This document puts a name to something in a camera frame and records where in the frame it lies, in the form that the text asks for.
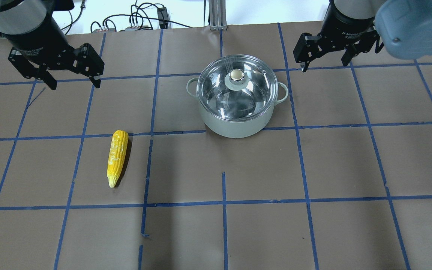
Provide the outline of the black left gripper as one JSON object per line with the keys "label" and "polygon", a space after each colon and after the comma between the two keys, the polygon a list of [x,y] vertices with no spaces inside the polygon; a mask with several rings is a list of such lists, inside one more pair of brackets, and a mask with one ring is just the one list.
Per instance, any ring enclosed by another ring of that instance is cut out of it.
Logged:
{"label": "black left gripper", "polygon": [[45,46],[29,51],[19,51],[12,47],[7,60],[21,75],[38,75],[38,80],[51,90],[57,89],[58,82],[47,69],[69,70],[84,75],[99,89],[105,66],[99,53],[89,43],[84,43],[79,48],[70,45],[63,48]]}

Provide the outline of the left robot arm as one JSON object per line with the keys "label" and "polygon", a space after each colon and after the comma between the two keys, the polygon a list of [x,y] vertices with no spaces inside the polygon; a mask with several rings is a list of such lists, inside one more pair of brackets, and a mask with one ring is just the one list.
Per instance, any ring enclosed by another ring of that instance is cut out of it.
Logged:
{"label": "left robot arm", "polygon": [[72,8],[72,0],[62,6],[56,0],[0,0],[0,33],[12,44],[7,59],[24,78],[55,90],[58,83],[50,71],[68,70],[101,87],[105,64],[99,53],[89,43],[71,46],[53,19],[54,11]]}

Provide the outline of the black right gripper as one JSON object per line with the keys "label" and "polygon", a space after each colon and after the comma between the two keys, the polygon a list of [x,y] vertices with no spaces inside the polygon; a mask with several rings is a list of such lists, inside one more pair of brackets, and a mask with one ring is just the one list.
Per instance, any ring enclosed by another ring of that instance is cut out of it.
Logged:
{"label": "black right gripper", "polygon": [[379,53],[384,47],[381,37],[374,28],[361,33],[361,36],[350,38],[336,29],[321,31],[318,35],[302,33],[293,50],[295,61],[300,64],[301,71],[306,72],[310,62],[327,53],[346,50],[342,56],[342,65],[348,66],[360,53],[368,53],[374,47]]}

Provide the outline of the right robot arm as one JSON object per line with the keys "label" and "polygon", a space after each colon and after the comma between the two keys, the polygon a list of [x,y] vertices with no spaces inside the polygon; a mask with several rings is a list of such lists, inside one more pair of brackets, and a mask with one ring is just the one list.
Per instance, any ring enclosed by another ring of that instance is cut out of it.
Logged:
{"label": "right robot arm", "polygon": [[321,31],[302,33],[293,50],[306,72],[310,62],[344,51],[343,66],[361,53],[383,48],[394,58],[432,55],[432,0],[331,0]]}

